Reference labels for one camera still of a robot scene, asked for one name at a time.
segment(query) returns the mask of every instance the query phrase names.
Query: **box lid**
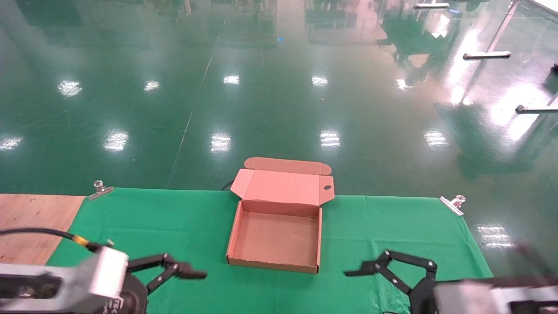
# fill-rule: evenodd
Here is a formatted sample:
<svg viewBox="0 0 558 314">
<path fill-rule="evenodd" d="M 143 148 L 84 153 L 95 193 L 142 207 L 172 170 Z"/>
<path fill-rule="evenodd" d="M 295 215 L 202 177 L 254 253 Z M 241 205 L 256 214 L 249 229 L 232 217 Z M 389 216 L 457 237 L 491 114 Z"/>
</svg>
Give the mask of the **box lid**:
<svg viewBox="0 0 558 314">
<path fill-rule="evenodd" d="M 326 164 L 252 157 L 244 166 L 230 187 L 244 200 L 319 206 L 335 197 Z"/>
</svg>

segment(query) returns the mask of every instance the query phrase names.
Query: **green cloth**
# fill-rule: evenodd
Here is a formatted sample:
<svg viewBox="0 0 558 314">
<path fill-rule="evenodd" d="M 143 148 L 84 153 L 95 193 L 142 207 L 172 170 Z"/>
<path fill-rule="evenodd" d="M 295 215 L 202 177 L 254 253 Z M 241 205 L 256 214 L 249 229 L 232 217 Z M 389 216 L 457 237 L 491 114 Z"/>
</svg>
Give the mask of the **green cloth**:
<svg viewBox="0 0 558 314">
<path fill-rule="evenodd" d="M 384 249 L 438 264 L 438 280 L 492 276 L 462 217 L 436 198 L 336 196 L 324 206 L 318 275 L 228 265 L 225 252 L 237 208 L 231 192 L 117 188 L 85 200 L 70 232 L 104 242 L 131 259 L 169 252 L 204 281 L 171 279 L 149 297 L 148 314 L 408 313 L 408 299 L 380 275 L 348 278 Z M 49 264 L 75 266 L 90 254 L 62 241 Z M 392 263 L 413 287 L 425 271 Z M 144 283 L 162 269 L 138 273 Z"/>
</svg>

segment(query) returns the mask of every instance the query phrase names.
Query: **wooden table surface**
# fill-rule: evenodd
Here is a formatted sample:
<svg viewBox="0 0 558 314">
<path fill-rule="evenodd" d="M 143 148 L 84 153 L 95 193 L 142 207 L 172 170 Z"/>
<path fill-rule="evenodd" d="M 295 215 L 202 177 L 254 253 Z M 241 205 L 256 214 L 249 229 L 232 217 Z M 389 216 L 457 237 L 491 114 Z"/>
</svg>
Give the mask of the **wooden table surface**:
<svg viewBox="0 0 558 314">
<path fill-rule="evenodd" d="M 0 229 L 45 227 L 67 231 L 84 198 L 0 194 Z M 44 265 L 60 240 L 44 234 L 0 236 L 0 263 Z"/>
</svg>

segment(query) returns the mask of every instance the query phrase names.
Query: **green epoxy floor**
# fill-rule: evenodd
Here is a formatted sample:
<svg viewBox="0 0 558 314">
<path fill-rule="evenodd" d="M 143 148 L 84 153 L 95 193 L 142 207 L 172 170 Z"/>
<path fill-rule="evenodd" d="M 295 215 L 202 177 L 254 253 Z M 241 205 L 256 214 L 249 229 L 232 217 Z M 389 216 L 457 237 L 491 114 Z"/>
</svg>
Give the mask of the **green epoxy floor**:
<svg viewBox="0 0 558 314">
<path fill-rule="evenodd" d="M 452 198 L 496 275 L 558 269 L 556 18 L 507 0 L 3 0 L 0 192 L 219 189 L 251 156 L 317 160 L 337 194 Z M 436 221 L 425 228 L 436 228 Z"/>
</svg>

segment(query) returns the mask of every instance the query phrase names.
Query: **black cable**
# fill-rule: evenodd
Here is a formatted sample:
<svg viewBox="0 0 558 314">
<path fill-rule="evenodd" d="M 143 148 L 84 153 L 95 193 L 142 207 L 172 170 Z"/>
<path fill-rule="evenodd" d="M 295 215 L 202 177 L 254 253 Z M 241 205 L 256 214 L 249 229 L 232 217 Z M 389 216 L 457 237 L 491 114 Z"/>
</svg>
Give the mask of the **black cable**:
<svg viewBox="0 0 558 314">
<path fill-rule="evenodd" d="M 64 237 L 70 240 L 73 240 L 74 238 L 74 235 L 71 233 L 55 230 L 55 229 L 49 229 L 49 228 L 16 228 L 16 229 L 0 230 L 0 236 L 9 235 L 9 234 L 48 234 L 48 235 Z"/>
<path fill-rule="evenodd" d="M 101 244 L 91 242 L 79 235 L 74 235 L 69 232 L 50 229 L 50 228 L 29 227 L 29 228 L 15 228 L 15 229 L 0 230 L 0 236 L 10 235 L 10 234 L 48 234 L 48 235 L 59 236 L 65 239 L 72 240 L 73 242 L 81 246 L 84 246 L 86 249 L 88 249 L 91 252 L 96 252 L 98 249 L 102 247 Z"/>
<path fill-rule="evenodd" d="M 224 187 L 221 188 L 221 191 L 224 191 L 226 188 L 230 187 L 231 185 L 233 185 L 234 180 L 232 180 L 231 182 L 225 184 Z"/>
</svg>

